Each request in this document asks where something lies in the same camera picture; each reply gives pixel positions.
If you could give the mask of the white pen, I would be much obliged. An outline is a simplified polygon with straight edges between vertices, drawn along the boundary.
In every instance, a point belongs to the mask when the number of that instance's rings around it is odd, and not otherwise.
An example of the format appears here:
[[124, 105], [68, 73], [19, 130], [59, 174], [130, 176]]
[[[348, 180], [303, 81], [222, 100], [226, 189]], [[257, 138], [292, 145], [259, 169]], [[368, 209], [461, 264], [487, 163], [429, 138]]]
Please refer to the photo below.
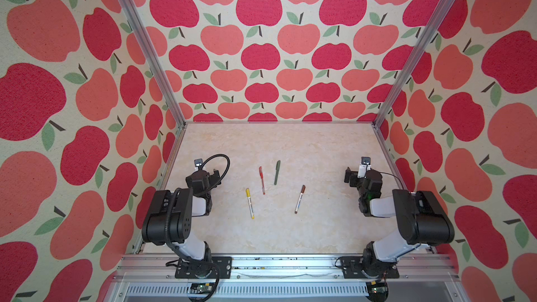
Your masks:
[[296, 206], [295, 206], [295, 211], [294, 211], [295, 214], [298, 214], [298, 212], [299, 212], [299, 208], [300, 208], [300, 205], [301, 205], [301, 202], [302, 202], [302, 199], [303, 199], [305, 191], [306, 191], [306, 186], [302, 185], [302, 188], [300, 190], [299, 197], [298, 197], [298, 200], [297, 200]]
[[249, 208], [249, 211], [250, 211], [250, 217], [251, 217], [252, 220], [254, 220], [255, 219], [255, 212], [254, 212], [253, 201], [252, 201], [252, 197], [251, 197], [251, 193], [250, 193], [249, 188], [246, 188], [246, 196], [247, 196], [247, 199], [248, 199], [248, 208]]

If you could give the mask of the red pen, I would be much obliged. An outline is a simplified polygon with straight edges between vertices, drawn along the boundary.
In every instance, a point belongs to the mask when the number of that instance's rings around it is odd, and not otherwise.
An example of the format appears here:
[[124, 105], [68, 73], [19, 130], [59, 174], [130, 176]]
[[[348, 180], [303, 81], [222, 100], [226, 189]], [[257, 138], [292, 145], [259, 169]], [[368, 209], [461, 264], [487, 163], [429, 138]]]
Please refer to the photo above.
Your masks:
[[261, 184], [262, 184], [262, 194], [265, 195], [266, 194], [266, 188], [265, 188], [265, 184], [264, 184], [264, 173], [263, 173], [262, 166], [259, 167], [259, 174], [260, 174], [260, 180], [261, 180]]

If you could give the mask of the green pen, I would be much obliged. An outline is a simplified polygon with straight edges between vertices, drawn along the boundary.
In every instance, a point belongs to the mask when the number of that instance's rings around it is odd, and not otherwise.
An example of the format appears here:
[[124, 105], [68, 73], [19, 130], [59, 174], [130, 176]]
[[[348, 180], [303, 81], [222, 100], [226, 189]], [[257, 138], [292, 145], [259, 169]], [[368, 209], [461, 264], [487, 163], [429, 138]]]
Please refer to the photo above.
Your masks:
[[278, 160], [275, 165], [274, 185], [278, 184], [278, 176], [281, 170], [281, 160]]

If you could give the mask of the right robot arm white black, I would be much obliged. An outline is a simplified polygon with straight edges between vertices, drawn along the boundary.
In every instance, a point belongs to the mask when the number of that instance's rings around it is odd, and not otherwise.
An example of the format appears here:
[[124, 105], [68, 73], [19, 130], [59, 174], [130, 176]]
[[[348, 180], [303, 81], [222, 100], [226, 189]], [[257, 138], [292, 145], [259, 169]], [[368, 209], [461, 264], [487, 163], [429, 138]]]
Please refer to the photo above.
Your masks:
[[370, 166], [345, 170], [344, 182], [357, 189], [359, 209], [366, 217], [395, 218], [397, 229], [370, 242], [362, 253], [362, 273], [377, 278], [397, 265], [405, 254], [422, 246], [439, 246], [454, 240], [454, 227], [431, 191], [392, 190], [381, 197], [383, 176]]

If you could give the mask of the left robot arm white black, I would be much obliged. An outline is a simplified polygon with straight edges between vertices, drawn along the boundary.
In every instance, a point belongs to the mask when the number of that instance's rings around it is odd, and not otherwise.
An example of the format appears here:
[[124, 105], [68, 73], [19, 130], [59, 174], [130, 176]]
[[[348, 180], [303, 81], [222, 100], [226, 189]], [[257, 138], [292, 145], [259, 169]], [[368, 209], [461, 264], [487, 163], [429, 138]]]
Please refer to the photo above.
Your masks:
[[141, 228], [143, 241], [167, 246], [178, 256], [166, 264], [176, 267], [178, 278], [218, 278], [219, 268], [211, 249], [194, 235], [192, 219], [211, 213], [211, 192], [220, 184], [220, 172], [199, 169], [186, 177], [186, 183], [186, 188], [154, 194]]

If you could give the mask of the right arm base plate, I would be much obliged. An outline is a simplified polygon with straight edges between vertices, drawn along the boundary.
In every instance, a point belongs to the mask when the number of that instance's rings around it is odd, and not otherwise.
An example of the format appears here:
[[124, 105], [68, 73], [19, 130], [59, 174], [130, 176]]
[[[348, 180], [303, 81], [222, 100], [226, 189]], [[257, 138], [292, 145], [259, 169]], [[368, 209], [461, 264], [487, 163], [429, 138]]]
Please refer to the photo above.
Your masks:
[[397, 265], [364, 259], [362, 256], [339, 257], [334, 266], [343, 272], [345, 279], [397, 279], [400, 278]]

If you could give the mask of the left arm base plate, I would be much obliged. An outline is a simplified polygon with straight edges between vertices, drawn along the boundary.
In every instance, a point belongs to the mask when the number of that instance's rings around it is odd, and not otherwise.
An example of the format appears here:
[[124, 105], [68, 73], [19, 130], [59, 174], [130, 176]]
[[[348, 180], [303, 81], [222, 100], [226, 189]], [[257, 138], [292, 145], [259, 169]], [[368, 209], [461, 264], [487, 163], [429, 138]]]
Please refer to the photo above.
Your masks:
[[177, 279], [229, 279], [232, 270], [232, 257], [212, 257], [207, 261], [181, 261], [177, 265], [175, 278]]

